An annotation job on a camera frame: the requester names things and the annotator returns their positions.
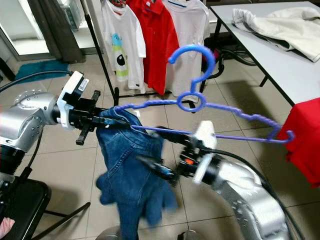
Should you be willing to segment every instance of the white table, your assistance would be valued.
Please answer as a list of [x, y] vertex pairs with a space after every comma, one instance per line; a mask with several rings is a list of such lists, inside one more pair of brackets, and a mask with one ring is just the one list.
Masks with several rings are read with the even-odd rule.
[[258, 17], [263, 17], [277, 10], [296, 7], [312, 7], [320, 12], [319, 7], [308, 1], [210, 7], [217, 17], [213, 42], [217, 39], [222, 24], [246, 49], [252, 60], [265, 74], [260, 86], [262, 87], [269, 79], [292, 106], [320, 97], [320, 60], [313, 63], [303, 56], [292, 51], [283, 51], [249, 32], [236, 28], [233, 25], [232, 10], [246, 9]]

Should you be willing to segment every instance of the cartoon print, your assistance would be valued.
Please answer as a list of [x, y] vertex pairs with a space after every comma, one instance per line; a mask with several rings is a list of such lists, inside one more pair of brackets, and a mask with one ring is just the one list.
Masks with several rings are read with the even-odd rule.
[[122, 39], [117, 33], [111, 35], [111, 41], [115, 57], [115, 74], [118, 81], [123, 82], [128, 80], [128, 56], [122, 47]]

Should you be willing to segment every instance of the curtain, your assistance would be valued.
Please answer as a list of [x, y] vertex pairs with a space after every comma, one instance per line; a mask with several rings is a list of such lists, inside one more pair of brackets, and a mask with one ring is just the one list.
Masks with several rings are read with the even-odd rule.
[[85, 57], [57, 0], [28, 0], [28, 3], [50, 54], [66, 63], [84, 62]]

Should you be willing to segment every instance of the blue mat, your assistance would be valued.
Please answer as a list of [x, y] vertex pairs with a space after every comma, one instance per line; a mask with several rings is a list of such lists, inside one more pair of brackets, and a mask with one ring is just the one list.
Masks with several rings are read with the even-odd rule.
[[[52, 71], [52, 70], [68, 71], [69, 64], [58, 61], [58, 60], [40, 61], [35, 63], [23, 64], [20, 67], [17, 75], [15, 76], [15, 79], [20, 79], [30, 74], [35, 74], [43, 71]], [[31, 77], [29, 79], [26, 79], [21, 83], [23, 84], [23, 83], [29, 83], [29, 82], [40, 81], [45, 79], [59, 78], [64, 76], [66, 76], [66, 74], [63, 74], [63, 73], [43, 74], [43, 75], [38, 75], [38, 76]]]

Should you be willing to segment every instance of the denim jacket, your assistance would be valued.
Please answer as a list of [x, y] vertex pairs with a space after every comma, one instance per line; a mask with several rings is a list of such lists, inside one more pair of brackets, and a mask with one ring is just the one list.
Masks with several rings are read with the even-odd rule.
[[[141, 126], [138, 118], [125, 110], [116, 112], [110, 108], [100, 113], [100, 117], [106, 116]], [[163, 207], [177, 207], [176, 196], [168, 183], [136, 159], [137, 155], [160, 159], [163, 139], [133, 128], [99, 128], [96, 135], [107, 167], [107, 172], [96, 181], [101, 190], [100, 202], [117, 203], [121, 237], [136, 240], [140, 217], [155, 225], [161, 220]]]

